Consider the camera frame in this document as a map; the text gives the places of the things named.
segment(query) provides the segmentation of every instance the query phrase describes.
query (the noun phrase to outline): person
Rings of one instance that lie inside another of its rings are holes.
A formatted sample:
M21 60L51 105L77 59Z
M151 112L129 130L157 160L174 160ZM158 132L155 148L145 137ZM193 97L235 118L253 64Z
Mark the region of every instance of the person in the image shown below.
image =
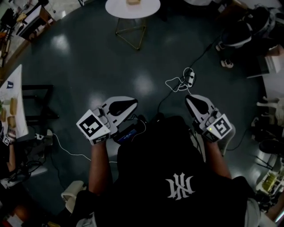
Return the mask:
M248 43L236 49L229 59L221 60L222 67L233 68L234 64L239 63L243 59L250 59L257 56L280 56L284 53L284 27L282 24L276 23L274 29L269 33L269 37L260 38L253 37ZM226 46L220 41L216 45L216 50L221 51Z
M232 179L217 143L204 139L205 163L182 117L146 129L120 146L114 184L106 143L92 146L88 190L68 226L258 226L254 192Z
M3 142L0 142L0 180L9 177L16 169L16 158L13 144L15 142L16 132L9 129L8 134L8 137L11 140L10 144L7 146Z

